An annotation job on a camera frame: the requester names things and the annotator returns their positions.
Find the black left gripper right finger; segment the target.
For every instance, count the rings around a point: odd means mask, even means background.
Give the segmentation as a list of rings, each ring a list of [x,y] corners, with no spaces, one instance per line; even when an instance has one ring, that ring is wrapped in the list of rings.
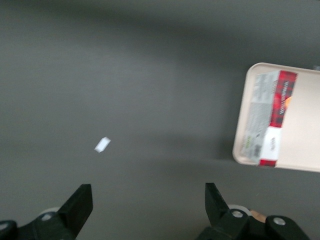
[[[205,211],[210,227],[198,240],[243,240],[249,229],[249,215],[237,208],[229,208],[214,183],[205,184]]]

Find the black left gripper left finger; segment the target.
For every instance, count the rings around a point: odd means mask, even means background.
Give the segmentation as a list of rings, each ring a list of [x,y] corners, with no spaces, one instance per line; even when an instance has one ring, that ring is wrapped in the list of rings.
[[[92,186],[82,184],[57,210],[32,223],[36,240],[75,240],[93,210]]]

